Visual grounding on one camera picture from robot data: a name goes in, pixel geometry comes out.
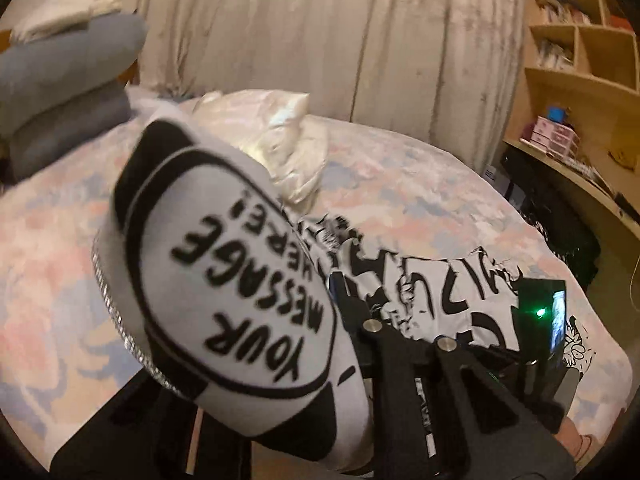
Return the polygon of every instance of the beige curtain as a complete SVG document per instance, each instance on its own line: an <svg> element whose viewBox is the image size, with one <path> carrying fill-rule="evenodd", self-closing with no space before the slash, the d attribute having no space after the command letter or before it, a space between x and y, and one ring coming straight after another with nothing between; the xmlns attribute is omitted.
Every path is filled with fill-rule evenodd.
<svg viewBox="0 0 640 480"><path fill-rule="evenodd" d="M476 171L508 117L524 0L138 0L142 83L281 88L311 113L394 130Z"/></svg>

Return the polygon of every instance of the silver glitter edge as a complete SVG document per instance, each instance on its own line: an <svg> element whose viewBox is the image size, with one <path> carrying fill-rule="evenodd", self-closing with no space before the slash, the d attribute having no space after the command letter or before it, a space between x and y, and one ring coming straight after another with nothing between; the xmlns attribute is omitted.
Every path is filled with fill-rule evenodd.
<svg viewBox="0 0 640 480"><path fill-rule="evenodd" d="M94 275L95 280L98 282L98 287L100 288L100 294L102 295L102 300L104 301L105 306L107 307L107 312L111 316L111 320L120 334L124 342L124 348L126 348L133 357L135 357L136 361L138 361L143 367L146 368L146 371L158 381L162 386L171 390L173 393L183 396L175 386L173 386L164 374L154 365L154 362L151 360L151 357L147 356L139 347L136 345L132 336L127 333L127 330L124 328L122 324L122 316L120 315L118 308L116 307L113 298L111 297L110 287L107 281L104 279L104 275L102 273L102 269L100 268L100 256L98 256L98 236L100 233L98 232L95 235L94 243L91 247L91 261L94 265Z"/></svg>

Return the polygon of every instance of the white cord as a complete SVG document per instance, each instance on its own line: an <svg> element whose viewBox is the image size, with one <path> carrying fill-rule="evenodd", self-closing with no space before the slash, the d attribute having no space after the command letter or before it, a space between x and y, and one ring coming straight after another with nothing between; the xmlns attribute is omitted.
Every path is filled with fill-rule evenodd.
<svg viewBox="0 0 640 480"><path fill-rule="evenodd" d="M636 261L636 268L634 269L634 273L631 275L631 281L629 282L629 299L631 300L631 306L638 314L640 314L640 310L638 310L636 304L634 303L634 295L631 293L631 285L634 284L634 277L636 276L636 270L638 270L638 264L640 264L640 255L638 256L638 260Z"/></svg>

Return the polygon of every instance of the bookshelf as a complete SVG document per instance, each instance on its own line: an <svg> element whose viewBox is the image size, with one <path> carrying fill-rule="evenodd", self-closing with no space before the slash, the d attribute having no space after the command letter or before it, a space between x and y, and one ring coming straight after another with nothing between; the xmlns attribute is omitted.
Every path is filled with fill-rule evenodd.
<svg viewBox="0 0 640 480"><path fill-rule="evenodd" d="M598 188L558 161L520 141L523 129L549 106L569 110L580 135L578 158L586 156L611 187L640 212L640 174L617 164L609 151L640 156L640 62L636 35L612 26L622 16L615 0L574 0L591 24L545 23L540 5L527 0L523 67L504 140L580 187L640 240L640 225ZM574 54L572 71L543 68L538 53L544 40Z"/></svg>

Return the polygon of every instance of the mattress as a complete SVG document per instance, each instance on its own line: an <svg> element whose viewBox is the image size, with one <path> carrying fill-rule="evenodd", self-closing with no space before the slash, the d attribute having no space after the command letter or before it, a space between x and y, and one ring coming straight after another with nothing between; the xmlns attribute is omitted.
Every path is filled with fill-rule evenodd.
<svg viewBox="0 0 640 480"><path fill-rule="evenodd" d="M330 154L312 215L343 215L381 246L413 256L462 258L482 246L526 276L566 280L577 329L565 355L584 373L570 417L605 440L625 407L631 366L542 236L453 156L393 132L317 120L330 131ZM102 303L90 249L142 121L0 198L0 407L45 467L140 369Z"/></svg>

